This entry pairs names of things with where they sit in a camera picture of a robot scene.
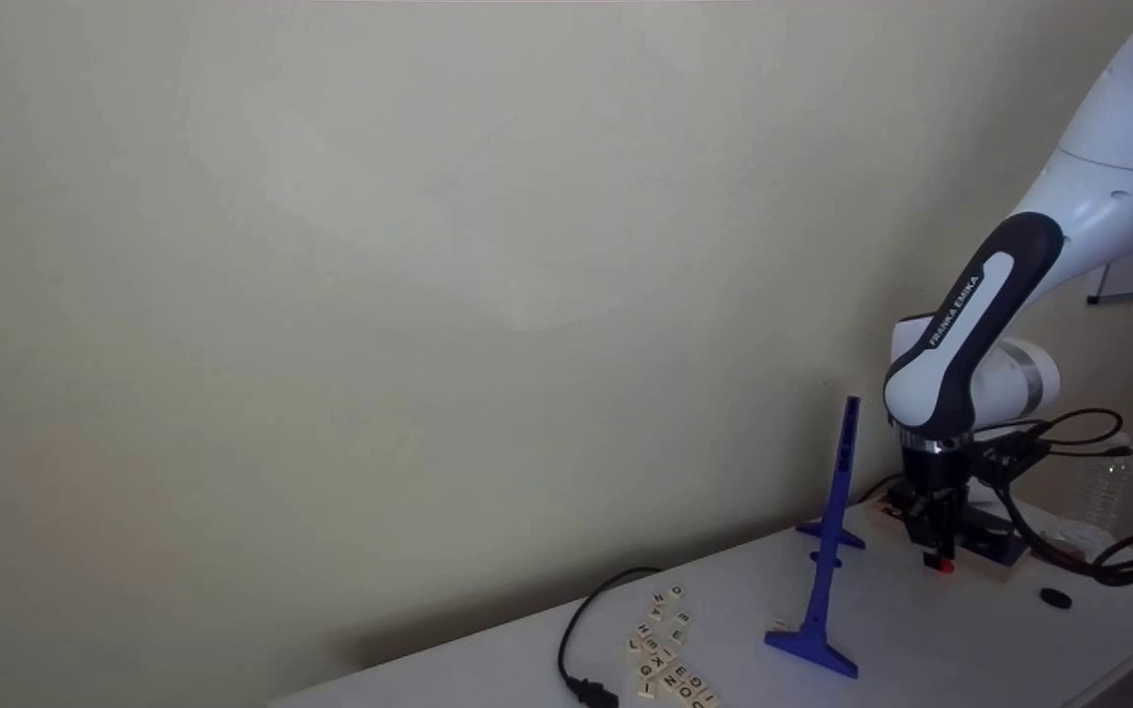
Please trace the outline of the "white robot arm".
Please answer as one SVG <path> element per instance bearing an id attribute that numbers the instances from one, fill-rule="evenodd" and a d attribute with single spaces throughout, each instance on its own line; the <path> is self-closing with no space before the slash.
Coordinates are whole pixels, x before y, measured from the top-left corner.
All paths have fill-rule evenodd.
<path id="1" fill-rule="evenodd" d="M 926 564 L 955 558 L 975 435 L 1055 397 L 1055 364 L 1005 332 L 1017 315 L 1133 252 L 1133 37 L 1103 66 L 1019 205 L 985 237 L 931 315 L 892 327 L 882 386 L 901 439 L 901 513 Z"/>

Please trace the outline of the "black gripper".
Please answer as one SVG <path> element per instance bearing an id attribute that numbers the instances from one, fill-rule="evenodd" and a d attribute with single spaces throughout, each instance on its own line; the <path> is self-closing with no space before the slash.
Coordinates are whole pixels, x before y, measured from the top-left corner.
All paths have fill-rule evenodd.
<path id="1" fill-rule="evenodd" d="M 962 522 L 972 480 L 969 448 L 904 448 L 904 528 L 922 545 L 922 564 L 941 566 L 941 558 L 962 557 Z"/>

